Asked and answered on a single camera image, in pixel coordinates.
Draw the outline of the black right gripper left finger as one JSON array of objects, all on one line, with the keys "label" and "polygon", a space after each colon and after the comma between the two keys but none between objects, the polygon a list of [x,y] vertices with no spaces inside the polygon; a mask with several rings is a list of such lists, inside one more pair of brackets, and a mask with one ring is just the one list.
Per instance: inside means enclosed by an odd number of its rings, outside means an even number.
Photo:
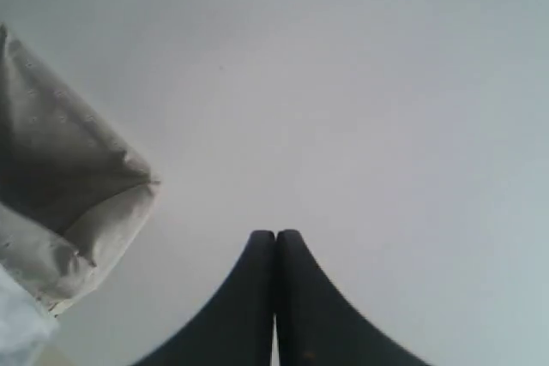
[{"label": "black right gripper left finger", "polygon": [[253,231],[232,271],[202,309],[138,363],[149,366],[270,365],[275,234]]}]

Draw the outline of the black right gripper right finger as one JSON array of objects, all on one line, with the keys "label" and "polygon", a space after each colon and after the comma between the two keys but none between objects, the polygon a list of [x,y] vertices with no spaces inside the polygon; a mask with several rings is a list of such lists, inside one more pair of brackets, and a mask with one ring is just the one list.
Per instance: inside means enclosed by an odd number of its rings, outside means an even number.
[{"label": "black right gripper right finger", "polygon": [[281,365],[424,365],[362,316],[299,231],[278,233],[274,313]]}]

